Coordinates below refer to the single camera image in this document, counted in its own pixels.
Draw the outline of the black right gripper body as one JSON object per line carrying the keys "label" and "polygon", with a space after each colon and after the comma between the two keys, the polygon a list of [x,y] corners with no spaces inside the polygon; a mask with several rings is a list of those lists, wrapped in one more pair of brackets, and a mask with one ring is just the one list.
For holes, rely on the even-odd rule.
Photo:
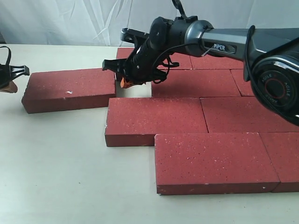
{"label": "black right gripper body", "polygon": [[153,49],[147,39],[140,48],[135,48],[128,58],[107,60],[102,63],[103,70],[110,70],[134,82],[143,85],[147,82],[159,84],[166,80],[167,73],[157,68],[160,51]]}

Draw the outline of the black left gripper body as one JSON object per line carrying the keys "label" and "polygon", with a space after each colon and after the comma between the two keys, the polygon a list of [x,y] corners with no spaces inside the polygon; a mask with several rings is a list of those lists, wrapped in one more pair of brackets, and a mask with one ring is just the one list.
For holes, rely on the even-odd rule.
{"label": "black left gripper body", "polygon": [[16,78],[25,75],[29,76],[29,68],[27,66],[11,66],[0,65],[0,82],[14,81]]}

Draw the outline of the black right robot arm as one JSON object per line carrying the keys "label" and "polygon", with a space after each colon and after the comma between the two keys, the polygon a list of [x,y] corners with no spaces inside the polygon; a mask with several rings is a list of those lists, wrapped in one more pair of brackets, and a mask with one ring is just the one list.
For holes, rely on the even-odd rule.
{"label": "black right robot arm", "polygon": [[170,59],[175,53],[227,57],[243,63],[243,79],[259,103],[299,123],[298,28],[221,29],[197,16],[157,17],[148,33],[124,28],[121,39],[134,44],[134,50],[127,58],[104,60],[102,68],[118,74],[123,88],[165,81],[168,74],[158,67],[177,67]]}

